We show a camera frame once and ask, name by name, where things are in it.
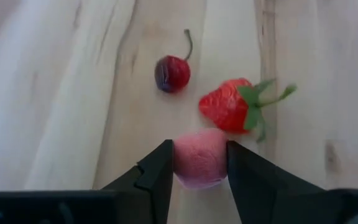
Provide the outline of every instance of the pink sponge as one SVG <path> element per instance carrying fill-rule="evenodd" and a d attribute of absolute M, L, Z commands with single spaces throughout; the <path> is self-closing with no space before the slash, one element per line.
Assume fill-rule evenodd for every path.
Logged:
<path fill-rule="evenodd" d="M 186 134 L 173 141 L 173 170 L 188 189 L 220 183 L 226 176 L 226 137 L 216 128 Z"/>

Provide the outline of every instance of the strawberry stem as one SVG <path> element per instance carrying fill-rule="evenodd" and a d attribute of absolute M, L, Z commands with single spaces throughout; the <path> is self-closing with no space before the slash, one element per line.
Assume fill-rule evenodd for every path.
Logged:
<path fill-rule="evenodd" d="M 274 103 L 282 101 L 285 98 L 287 98 L 289 95 L 291 95 L 293 92 L 295 92 L 295 90 L 296 90 L 296 85 L 289 85 L 289 86 L 286 87 L 284 92 L 278 98 L 272 99 L 272 100 L 267 100 L 265 102 L 257 102 L 256 107 L 262 108 L 264 106 L 272 105 Z"/>
<path fill-rule="evenodd" d="M 187 36 L 187 39 L 189 40 L 190 43 L 190 51 L 187 54 L 187 56 L 185 57 L 185 60 L 188 60 L 191 56 L 191 53 L 193 52 L 193 40 L 191 39 L 191 35 L 190 35 L 190 30 L 189 29 L 185 29 L 185 34 Z"/>

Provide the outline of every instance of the strawberry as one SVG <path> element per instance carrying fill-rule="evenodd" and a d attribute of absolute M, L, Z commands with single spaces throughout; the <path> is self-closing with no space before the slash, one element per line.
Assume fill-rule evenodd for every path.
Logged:
<path fill-rule="evenodd" d="M 190 42 L 190 51 L 185 59 L 167 55 L 161 58 L 154 71 L 155 82 L 157 87 L 167 93 L 175 93 L 183 89 L 190 80 L 190 67 L 187 60 L 193 51 L 193 41 L 191 40 L 190 31 L 185 30 L 185 34 Z"/>
<path fill-rule="evenodd" d="M 273 82 L 267 80 L 252 86 L 245 78 L 227 80 L 218 89 L 203 96 L 198 109 L 218 128 L 230 133 L 249 133 L 260 124 L 262 132 L 258 141 L 262 141 L 265 138 L 265 121 L 261 108 L 285 99 L 296 90 L 295 85 L 290 85 L 277 99 L 259 100 L 259 95 Z"/>

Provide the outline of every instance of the toy cherry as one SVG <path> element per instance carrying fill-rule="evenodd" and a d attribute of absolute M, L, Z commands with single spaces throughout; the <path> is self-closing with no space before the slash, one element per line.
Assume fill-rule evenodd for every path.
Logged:
<path fill-rule="evenodd" d="M 193 41 L 190 31 L 185 29 L 185 34 L 190 43 L 190 51 L 185 59 L 172 55 L 161 58 L 155 66 L 155 82 L 157 87 L 166 93 L 176 93 L 182 90 L 190 80 L 190 67 L 187 60 L 193 51 Z"/>

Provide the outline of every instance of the light wood surface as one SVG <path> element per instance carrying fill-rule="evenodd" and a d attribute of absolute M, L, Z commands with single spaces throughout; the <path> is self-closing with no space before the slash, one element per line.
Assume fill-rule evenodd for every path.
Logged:
<path fill-rule="evenodd" d="M 184 57 L 178 95 L 154 65 Z M 277 77 L 257 146 L 324 188 L 358 187 L 358 1 L 0 0 L 0 190 L 99 189 L 164 139 L 212 126 L 201 95 L 223 80 Z M 204 191 L 175 180 L 169 223 L 239 223 L 227 180 Z"/>

